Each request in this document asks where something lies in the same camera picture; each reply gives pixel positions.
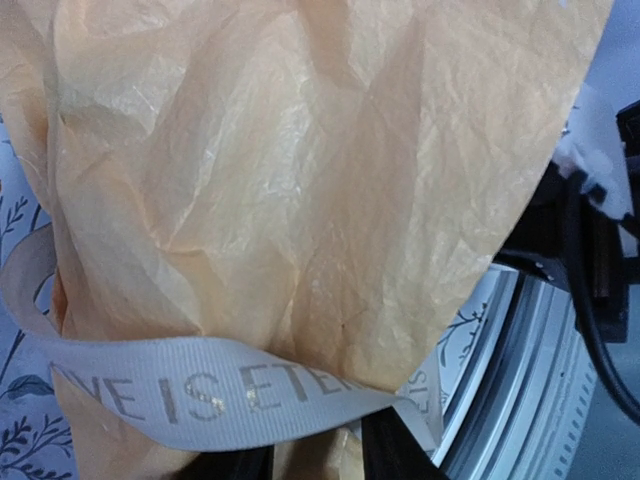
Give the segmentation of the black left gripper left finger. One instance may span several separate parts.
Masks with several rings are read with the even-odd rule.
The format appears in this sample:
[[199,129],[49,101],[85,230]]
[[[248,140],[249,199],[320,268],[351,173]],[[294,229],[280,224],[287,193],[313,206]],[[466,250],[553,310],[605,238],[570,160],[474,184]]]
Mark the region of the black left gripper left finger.
[[274,446],[240,450],[229,454],[225,479],[272,480]]

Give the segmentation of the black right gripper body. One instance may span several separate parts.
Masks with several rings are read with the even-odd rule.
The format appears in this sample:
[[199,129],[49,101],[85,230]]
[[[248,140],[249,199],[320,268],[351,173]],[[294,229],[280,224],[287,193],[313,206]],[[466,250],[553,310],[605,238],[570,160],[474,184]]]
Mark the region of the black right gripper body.
[[629,288],[639,281],[639,105],[614,112],[633,212],[621,220],[607,217],[591,203],[603,199],[604,191],[584,193],[586,174],[563,177],[551,156],[495,259],[562,290],[568,290],[570,274],[580,273],[602,339],[621,344],[628,337]]

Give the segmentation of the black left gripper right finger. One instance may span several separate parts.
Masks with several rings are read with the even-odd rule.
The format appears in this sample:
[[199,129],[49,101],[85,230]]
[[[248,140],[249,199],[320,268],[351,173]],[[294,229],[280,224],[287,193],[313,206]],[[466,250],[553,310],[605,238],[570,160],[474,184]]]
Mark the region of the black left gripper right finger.
[[366,480],[445,480],[392,407],[363,417],[361,428]]

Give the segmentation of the white printed ribbon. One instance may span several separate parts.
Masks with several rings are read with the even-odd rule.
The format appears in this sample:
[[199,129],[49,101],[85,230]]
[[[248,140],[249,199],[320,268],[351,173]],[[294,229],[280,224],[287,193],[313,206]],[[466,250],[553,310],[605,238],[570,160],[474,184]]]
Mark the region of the white printed ribbon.
[[37,307],[56,271],[50,226],[23,238],[1,271],[8,313],[52,368],[166,447],[227,452],[284,443],[394,409],[424,450],[436,446],[416,401],[214,337],[87,342],[59,336]]

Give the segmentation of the orange paper flower bouquet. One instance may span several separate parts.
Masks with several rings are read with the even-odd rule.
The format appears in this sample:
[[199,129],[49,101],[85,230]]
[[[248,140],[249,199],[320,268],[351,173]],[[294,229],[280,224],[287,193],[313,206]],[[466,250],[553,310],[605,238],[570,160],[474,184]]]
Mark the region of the orange paper flower bouquet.
[[[5,1],[1,113],[59,336],[237,341],[408,391],[530,201],[608,1]],[[83,479],[223,477],[54,368]],[[274,444],[364,477],[361,419]]]

